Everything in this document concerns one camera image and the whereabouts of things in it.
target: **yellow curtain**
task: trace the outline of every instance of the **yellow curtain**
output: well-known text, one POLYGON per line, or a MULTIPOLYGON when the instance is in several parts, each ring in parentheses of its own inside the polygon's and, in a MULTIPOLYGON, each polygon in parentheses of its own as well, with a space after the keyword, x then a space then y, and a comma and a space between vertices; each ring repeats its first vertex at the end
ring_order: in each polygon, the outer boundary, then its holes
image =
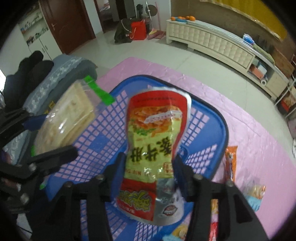
POLYGON ((271 34, 283 40, 287 31, 280 20, 261 0, 200 0, 212 2, 236 11, 257 22, 271 34))

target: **doorway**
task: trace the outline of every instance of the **doorway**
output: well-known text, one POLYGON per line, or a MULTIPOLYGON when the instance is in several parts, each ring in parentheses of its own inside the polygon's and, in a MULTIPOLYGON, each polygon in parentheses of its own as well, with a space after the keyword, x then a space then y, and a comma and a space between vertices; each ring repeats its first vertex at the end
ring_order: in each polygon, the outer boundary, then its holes
POLYGON ((40 0, 40 6, 63 53, 95 38, 83 0, 40 0))
POLYGON ((94 0, 103 33, 115 30, 121 19, 136 16, 133 0, 94 0))

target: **door handle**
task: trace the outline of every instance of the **door handle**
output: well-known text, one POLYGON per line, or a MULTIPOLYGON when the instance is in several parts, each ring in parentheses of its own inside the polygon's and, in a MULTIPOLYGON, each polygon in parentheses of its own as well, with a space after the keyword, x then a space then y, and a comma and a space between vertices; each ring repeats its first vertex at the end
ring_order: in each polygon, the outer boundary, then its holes
POLYGON ((52 23, 52 28, 54 29, 54 31, 55 31, 55 28, 54 28, 55 26, 56 26, 56 24, 53 24, 53 23, 52 23))

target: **paper roll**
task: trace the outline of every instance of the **paper roll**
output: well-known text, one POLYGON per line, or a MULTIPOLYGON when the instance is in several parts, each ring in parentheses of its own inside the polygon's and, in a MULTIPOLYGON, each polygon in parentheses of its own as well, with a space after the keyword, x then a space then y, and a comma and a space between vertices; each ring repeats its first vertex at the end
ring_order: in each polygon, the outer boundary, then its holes
POLYGON ((260 82, 261 82, 261 84, 262 84, 263 86, 266 86, 266 80, 265 80, 265 79, 262 79, 260 82))

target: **red bag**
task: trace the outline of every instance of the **red bag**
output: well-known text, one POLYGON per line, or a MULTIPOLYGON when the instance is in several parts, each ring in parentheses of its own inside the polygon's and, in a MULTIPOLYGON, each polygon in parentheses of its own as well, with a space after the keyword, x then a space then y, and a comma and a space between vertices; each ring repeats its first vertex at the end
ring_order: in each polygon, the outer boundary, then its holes
POLYGON ((131 40, 144 40, 147 37, 145 20, 131 23, 131 40))

